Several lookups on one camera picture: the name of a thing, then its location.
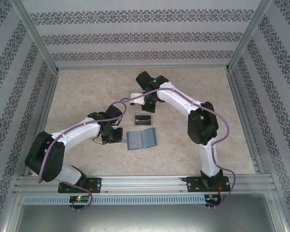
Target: marble-pattern surface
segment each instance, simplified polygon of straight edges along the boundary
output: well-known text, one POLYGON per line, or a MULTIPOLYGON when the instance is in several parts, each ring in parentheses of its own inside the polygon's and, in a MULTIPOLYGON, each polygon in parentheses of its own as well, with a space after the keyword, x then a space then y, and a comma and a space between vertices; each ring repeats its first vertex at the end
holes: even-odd
MULTIPOLYGON (((112 102, 141 92, 135 78, 143 71, 152 77, 165 76, 200 102, 210 101, 231 128, 229 138, 217 145, 220 164, 237 174, 255 173, 224 68, 61 71, 45 131, 66 129, 89 113, 105 111, 112 102)), ((140 109, 128 105, 120 124, 124 138, 127 131, 148 128, 133 125, 133 114, 141 112, 140 109)), ((226 128, 221 121, 218 123, 218 137, 222 137, 226 128)), ((128 151, 123 143, 99 145, 87 139, 68 151, 64 162, 87 175, 199 174, 201 159, 198 147, 188 137, 187 119, 169 104, 158 102, 153 126, 157 133, 156 147, 128 151)))

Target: enclosure wall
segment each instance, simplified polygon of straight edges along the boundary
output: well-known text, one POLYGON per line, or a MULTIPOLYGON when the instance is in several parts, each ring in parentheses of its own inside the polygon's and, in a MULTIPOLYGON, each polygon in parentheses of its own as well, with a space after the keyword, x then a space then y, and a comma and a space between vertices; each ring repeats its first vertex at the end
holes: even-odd
POLYGON ((271 3, 232 73, 290 220, 290 1, 271 3))
POLYGON ((59 68, 226 65, 260 0, 26 0, 59 68))
POLYGON ((0 0, 0 217, 24 171, 53 76, 11 3, 0 0))

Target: purple cable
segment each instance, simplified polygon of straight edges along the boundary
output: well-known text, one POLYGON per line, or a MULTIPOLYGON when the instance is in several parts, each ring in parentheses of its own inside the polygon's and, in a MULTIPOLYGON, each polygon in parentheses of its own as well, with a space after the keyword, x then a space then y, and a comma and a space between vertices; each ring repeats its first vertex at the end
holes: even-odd
MULTIPOLYGON (((56 139, 54 139, 53 142, 49 145, 49 147, 48 147, 48 149, 47 149, 47 151, 46 151, 46 153, 45 153, 45 156, 44 156, 44 159, 43 159, 42 165, 41 165, 41 169, 40 169, 40 172, 39 172, 39 180, 38 180, 38 182, 39 182, 39 183, 42 182, 42 174, 43 174, 43 172, 44 172, 45 163, 46 163, 46 160, 47 160, 47 157, 48 157, 48 155, 49 155, 49 152, 50 152, 51 148, 53 147, 53 145, 55 144, 55 142, 57 142, 57 141, 58 141, 58 140, 59 140, 59 139, 60 139, 64 134, 67 134, 67 133, 69 133, 70 131, 72 131, 72 130, 78 128, 78 127, 85 126, 85 125, 87 125, 87 124, 92 124, 92 123, 96 123, 96 122, 109 122, 109 121, 113 121, 113 120, 116 120, 116 119, 120 119, 121 117, 123 117, 123 115, 124 115, 124 114, 126 113, 126 111, 127 111, 127 106, 126 106, 125 103, 130 102, 130 101, 135 100, 135 99, 138 99, 138 98, 141 98, 141 97, 144 97, 144 96, 146 96, 146 95, 148 95, 148 94, 151 94, 151 93, 154 93, 154 92, 158 92, 158 91, 164 91, 164 90, 165 90, 165 91, 172 91, 172 92, 175 92, 175 93, 178 94, 180 97, 182 97, 183 99, 185 99, 186 101, 188 101, 190 104, 193 104, 193 105, 196 106, 196 107, 199 107, 199 108, 201 108, 201 109, 203 109, 203 110, 206 110, 206 111, 208 111, 208 112, 210 112, 210 113, 216 115, 216 116, 219 117, 219 118, 224 122, 224 124, 226 125, 226 127, 227 127, 227 133, 226 133, 226 135, 225 135, 223 138, 221 138, 221 139, 219 139, 219 140, 213 142, 212 147, 211 147, 212 158, 213 158, 214 164, 215 164, 218 168, 220 168, 220 169, 222 169, 222 170, 225 170, 225 171, 227 171, 227 172, 231 172, 231 173, 233 174, 233 177, 234 177, 234 181, 233 181, 232 187, 231 187, 231 189, 230 189, 228 195, 226 196, 226 198, 225 198, 224 201, 222 202, 222 203, 224 203, 224 202, 228 199, 228 197, 230 196, 230 194, 231 194, 231 192, 232 192, 232 190, 233 190, 233 188, 234 188, 235 181, 236 181, 236 176, 235 176, 235 173, 234 173, 232 170, 229 170, 229 169, 226 169, 226 168, 222 168, 221 166, 219 166, 219 165, 217 164, 216 159, 215 159, 215 156, 214 156, 214 147, 213 147, 213 146, 214 146, 215 144, 217 144, 217 143, 220 143, 220 142, 224 141, 224 140, 229 136, 229 134, 230 134, 230 127, 229 127, 229 124, 228 124, 228 122, 227 122, 227 121, 226 121, 226 120, 225 120, 225 119, 224 119, 220 114, 218 114, 218 113, 216 113, 215 111, 212 111, 212 110, 210 110, 210 109, 207 109, 207 108, 205 108, 205 107, 203 107, 203 106, 201 106, 201 105, 198 105, 198 104, 194 103, 194 102, 191 101, 189 98, 187 98, 186 96, 184 96, 181 92, 177 91, 176 89, 172 89, 172 88, 159 88, 159 89, 154 89, 154 90, 152 90, 152 91, 149 91, 149 92, 147 92, 147 93, 144 93, 144 94, 142 94, 142 95, 140 95, 140 96, 137 96, 137 97, 134 97, 134 98, 130 98, 130 99, 129 99, 129 98, 123 98, 122 100, 120 100, 120 101, 118 101, 118 102, 116 101, 116 102, 114 102, 114 103, 111 104, 111 105, 114 105, 114 104, 116 104, 116 103, 121 103, 121 104, 123 104, 123 105, 125 106, 125 110, 124 110, 124 112, 123 112, 121 115, 119 115, 119 116, 117 116, 117 117, 114 117, 114 118, 110 118, 110 119, 93 120, 93 121, 89 121, 89 122, 85 122, 85 123, 80 123, 80 124, 75 125, 74 127, 69 128, 68 130, 64 131, 61 135, 59 135, 56 139)), ((85 205, 82 209, 79 209, 78 211, 81 211, 81 210, 87 208, 87 207, 91 204, 91 202, 92 202, 92 194, 91 194, 91 192, 90 192, 89 190, 87 190, 87 189, 85 189, 85 188, 78 187, 78 186, 76 186, 76 185, 73 185, 73 184, 70 184, 70 183, 67 183, 67 182, 63 182, 63 183, 68 184, 68 185, 70 185, 70 186, 72 186, 72 187, 75 187, 75 188, 78 188, 78 189, 84 190, 84 191, 86 191, 86 192, 89 193, 89 195, 90 195, 90 203, 87 204, 87 205, 85 205)))

